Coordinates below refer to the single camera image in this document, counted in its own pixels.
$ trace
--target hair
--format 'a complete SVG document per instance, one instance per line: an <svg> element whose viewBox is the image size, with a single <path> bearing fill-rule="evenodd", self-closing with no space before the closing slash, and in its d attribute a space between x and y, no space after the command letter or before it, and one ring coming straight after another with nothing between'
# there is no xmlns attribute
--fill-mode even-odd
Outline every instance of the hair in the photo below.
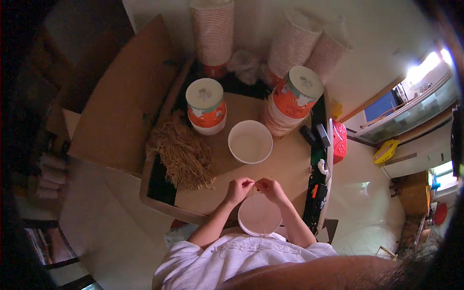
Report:
<svg viewBox="0 0 464 290"><path fill-rule="evenodd" d="M420 289L428 270L435 261L442 240L441 236L431 231L429 238L423 245L408 249L400 265L393 271L383 272L369 280L358 281L351 289Z"/></svg>

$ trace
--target glass display case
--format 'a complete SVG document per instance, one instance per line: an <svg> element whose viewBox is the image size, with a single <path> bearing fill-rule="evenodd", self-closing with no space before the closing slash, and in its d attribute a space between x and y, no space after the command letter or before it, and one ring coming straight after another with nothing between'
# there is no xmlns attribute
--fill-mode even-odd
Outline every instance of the glass display case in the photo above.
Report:
<svg viewBox="0 0 464 290"><path fill-rule="evenodd" d="M365 132L359 132L359 137L372 143L388 140L432 119L451 106L457 98L456 83L452 77L449 77L434 93L424 100L406 106L405 110L397 111L397 116L380 126L367 129Z"/></svg>

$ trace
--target wooden cabinet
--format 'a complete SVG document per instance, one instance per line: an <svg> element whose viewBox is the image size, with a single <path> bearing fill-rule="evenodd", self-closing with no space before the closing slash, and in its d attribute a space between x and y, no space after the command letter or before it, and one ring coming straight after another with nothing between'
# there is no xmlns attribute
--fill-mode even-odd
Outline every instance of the wooden cabinet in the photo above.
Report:
<svg viewBox="0 0 464 290"><path fill-rule="evenodd" d="M430 207L428 174L428 171L422 171L398 179L398 196L406 215L428 215Z"/></svg>

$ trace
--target dried straw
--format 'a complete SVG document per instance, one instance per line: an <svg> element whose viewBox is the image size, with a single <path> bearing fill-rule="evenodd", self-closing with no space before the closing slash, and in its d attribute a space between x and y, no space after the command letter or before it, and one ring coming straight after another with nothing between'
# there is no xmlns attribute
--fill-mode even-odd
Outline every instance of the dried straw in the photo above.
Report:
<svg viewBox="0 0 464 290"><path fill-rule="evenodd" d="M166 180L176 188L199 189L216 180L216 160L211 149L182 120L184 113L175 111L160 128L153 128L146 145L147 159L156 154L166 166Z"/></svg>

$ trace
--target yellow bag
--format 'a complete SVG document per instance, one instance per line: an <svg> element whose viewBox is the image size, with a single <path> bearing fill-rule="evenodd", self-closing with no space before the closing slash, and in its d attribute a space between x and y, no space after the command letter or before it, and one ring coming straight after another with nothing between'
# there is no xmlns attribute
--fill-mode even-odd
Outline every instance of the yellow bag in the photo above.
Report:
<svg viewBox="0 0 464 290"><path fill-rule="evenodd" d="M382 147L375 153L374 155L374 163L375 164L380 164L384 163L388 159L392 158L393 155L395 154L396 147L398 146L399 141L395 139L391 139L388 141L385 141L385 143L382 144Z"/></svg>

